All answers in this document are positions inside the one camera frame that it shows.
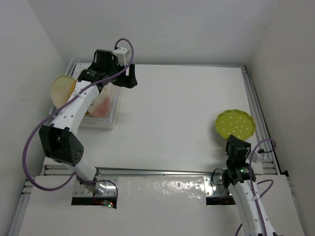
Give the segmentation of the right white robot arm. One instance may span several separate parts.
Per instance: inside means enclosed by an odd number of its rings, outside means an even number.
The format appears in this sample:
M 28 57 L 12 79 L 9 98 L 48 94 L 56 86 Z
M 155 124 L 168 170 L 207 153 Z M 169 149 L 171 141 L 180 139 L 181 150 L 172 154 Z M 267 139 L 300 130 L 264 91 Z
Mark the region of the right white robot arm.
M 260 163 L 264 154 L 271 152 L 260 148 L 266 141 L 273 142 L 272 139 L 265 139 L 252 148 L 250 143 L 234 135 L 229 135 L 227 139 L 227 161 L 222 183 L 232 194 L 246 236 L 277 235 L 263 207 L 252 168 L 253 163 Z

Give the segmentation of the white pink floral plate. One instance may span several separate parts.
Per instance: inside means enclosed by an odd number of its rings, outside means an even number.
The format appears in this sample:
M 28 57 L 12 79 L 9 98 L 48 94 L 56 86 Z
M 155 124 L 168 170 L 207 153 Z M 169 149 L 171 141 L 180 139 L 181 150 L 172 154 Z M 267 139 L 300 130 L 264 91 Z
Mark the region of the white pink floral plate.
M 87 112 L 97 118 L 105 117 L 110 109 L 114 98 L 115 88 L 112 84 L 103 87 L 100 94 L 93 100 Z

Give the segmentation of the green dotted plate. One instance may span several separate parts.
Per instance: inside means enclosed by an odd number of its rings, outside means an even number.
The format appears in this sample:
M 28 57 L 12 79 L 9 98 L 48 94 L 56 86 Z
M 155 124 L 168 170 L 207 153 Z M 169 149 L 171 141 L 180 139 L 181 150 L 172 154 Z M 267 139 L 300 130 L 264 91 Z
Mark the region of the green dotted plate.
M 217 116 L 215 128 L 224 139 L 228 139 L 230 135 L 233 135 L 245 141 L 254 135 L 256 124 L 247 112 L 232 109 L 225 110 Z

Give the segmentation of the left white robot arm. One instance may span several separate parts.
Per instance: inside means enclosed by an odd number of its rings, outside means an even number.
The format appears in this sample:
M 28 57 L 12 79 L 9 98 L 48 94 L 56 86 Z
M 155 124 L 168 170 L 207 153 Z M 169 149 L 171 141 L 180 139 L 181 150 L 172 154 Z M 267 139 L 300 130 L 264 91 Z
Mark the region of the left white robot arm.
M 66 166 L 86 185 L 95 182 L 98 170 L 84 157 L 84 147 L 76 137 L 78 128 L 106 85 L 128 89 L 137 85 L 132 59 L 131 48 L 96 50 L 93 62 L 78 75 L 67 102 L 56 109 L 49 125 L 39 129 L 45 156 Z

